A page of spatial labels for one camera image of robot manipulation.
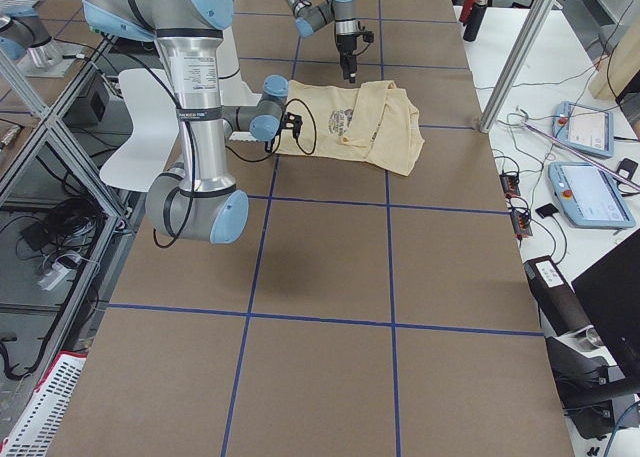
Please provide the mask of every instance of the yellow cloth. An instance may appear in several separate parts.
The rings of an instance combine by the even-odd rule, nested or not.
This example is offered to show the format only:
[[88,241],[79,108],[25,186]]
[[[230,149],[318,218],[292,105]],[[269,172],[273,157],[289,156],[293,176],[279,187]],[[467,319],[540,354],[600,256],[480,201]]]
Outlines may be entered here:
[[[419,111],[395,82],[367,82],[359,89],[317,87],[292,80],[289,99],[305,102],[316,121],[318,140],[313,155],[369,162],[401,175],[409,175],[424,140],[418,126]],[[298,142],[309,152],[314,131],[309,113],[299,102],[287,109],[303,119]],[[304,155],[288,132],[278,153]]]

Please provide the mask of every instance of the robotic arm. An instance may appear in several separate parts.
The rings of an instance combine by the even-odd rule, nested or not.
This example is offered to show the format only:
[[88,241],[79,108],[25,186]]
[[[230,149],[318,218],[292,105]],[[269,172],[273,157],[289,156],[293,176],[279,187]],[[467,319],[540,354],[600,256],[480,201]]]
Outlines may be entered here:
[[180,122],[181,158],[160,174],[146,198],[147,216],[173,237],[230,243],[242,233],[247,195],[227,170],[225,140],[249,130],[270,142],[281,129],[288,82],[265,80],[256,106],[222,106],[216,61],[232,0],[84,0],[87,22],[108,34],[155,42],[171,82]]
[[303,38],[335,22],[335,43],[340,54],[342,78],[355,83],[358,71],[358,37],[362,37],[367,44],[371,44],[374,39],[373,32],[366,30],[356,20],[356,0],[325,1],[315,7],[308,0],[285,1],[296,18],[296,27]]
[[38,68],[62,61],[62,53],[43,25],[38,13],[28,6],[15,6],[0,14],[0,48],[12,60],[29,53]]

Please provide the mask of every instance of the brown table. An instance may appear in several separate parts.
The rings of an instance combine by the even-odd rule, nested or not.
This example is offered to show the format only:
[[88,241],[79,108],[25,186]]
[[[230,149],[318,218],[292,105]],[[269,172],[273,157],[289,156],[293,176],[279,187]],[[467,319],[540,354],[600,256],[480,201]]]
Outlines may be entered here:
[[[359,83],[420,109],[414,172],[229,155],[245,233],[161,250],[142,226],[50,457],[572,455],[450,0],[358,9]],[[253,89],[349,86],[331,28],[236,10]]]

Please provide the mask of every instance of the beige fabric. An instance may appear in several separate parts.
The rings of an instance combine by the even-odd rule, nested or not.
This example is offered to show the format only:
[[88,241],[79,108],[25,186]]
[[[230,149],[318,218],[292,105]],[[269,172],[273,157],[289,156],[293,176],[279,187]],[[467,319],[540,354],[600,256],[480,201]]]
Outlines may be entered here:
[[[419,111],[391,80],[367,82],[359,89],[341,89],[289,83],[289,99],[300,99],[316,121],[318,140],[314,156],[364,161],[409,175],[424,140],[418,126]],[[298,139],[310,152],[314,131],[308,111],[292,102],[290,112],[302,115]],[[289,132],[283,132],[278,153],[304,155]]]

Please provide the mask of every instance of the label on robot arm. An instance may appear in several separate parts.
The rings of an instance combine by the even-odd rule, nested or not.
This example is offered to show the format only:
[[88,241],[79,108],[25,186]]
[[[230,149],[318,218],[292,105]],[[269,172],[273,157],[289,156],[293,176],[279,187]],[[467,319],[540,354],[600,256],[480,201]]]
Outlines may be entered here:
[[558,275],[558,272],[551,262],[538,262],[536,267],[549,288],[564,284],[562,277]]
[[171,57],[171,78],[179,94],[218,91],[218,68],[214,57]]

